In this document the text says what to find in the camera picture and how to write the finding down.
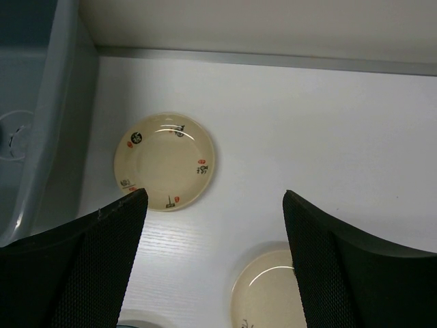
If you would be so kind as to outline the cream plate with dark patch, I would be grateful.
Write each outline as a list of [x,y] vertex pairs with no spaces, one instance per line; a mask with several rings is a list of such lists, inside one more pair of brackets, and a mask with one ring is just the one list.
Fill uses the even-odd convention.
[[269,251],[246,266],[232,288],[230,318],[233,327],[307,326],[289,249]]

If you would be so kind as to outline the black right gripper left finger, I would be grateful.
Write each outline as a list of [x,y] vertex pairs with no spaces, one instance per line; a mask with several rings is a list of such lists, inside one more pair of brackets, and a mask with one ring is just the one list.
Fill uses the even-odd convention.
[[1,248],[2,327],[115,327],[145,223],[137,189]]

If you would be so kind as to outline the clear cup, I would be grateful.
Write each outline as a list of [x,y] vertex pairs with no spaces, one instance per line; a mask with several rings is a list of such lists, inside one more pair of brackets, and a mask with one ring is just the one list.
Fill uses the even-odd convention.
[[33,113],[15,110],[1,115],[1,160],[21,161],[26,156]]

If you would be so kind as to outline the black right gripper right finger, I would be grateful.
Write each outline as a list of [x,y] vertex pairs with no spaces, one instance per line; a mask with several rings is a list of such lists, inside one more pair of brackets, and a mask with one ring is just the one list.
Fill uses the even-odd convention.
[[436,254],[393,243],[283,196],[308,327],[435,327]]

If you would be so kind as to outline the cream plate with calligraphy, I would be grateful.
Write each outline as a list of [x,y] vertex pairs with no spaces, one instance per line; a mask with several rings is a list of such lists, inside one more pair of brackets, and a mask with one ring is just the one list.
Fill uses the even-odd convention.
[[119,189],[145,189],[150,210],[171,212],[192,204],[208,188],[216,154],[207,130],[193,119],[160,113],[128,129],[115,150]]

